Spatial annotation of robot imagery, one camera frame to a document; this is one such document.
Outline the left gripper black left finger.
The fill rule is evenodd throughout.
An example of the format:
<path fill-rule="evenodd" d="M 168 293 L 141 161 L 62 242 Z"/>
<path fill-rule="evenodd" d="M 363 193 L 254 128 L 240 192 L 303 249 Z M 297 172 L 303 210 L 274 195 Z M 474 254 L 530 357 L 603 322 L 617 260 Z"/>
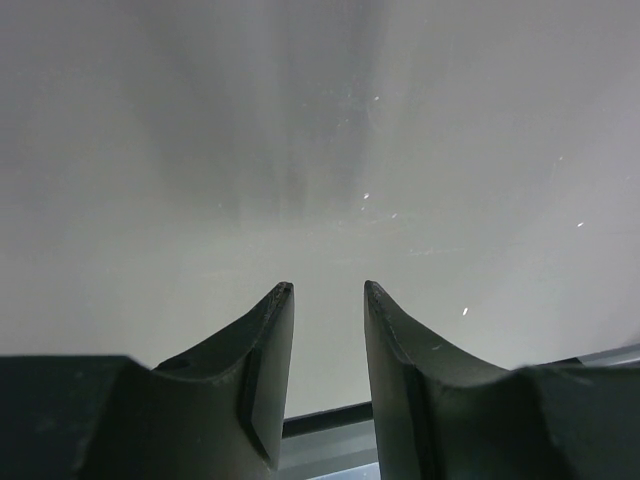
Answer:
<path fill-rule="evenodd" d="M 153 369 L 126 356 L 5 356 L 5 479 L 272 479 L 294 289 Z"/>

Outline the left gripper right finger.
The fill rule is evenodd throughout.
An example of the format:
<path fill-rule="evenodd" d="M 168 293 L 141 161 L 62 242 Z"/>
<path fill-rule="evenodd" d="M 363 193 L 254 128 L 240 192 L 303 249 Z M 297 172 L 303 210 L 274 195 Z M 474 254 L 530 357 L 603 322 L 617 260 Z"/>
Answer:
<path fill-rule="evenodd" d="M 635 479 L 639 367 L 506 370 L 447 341 L 376 282 L 364 330 L 385 479 Z"/>

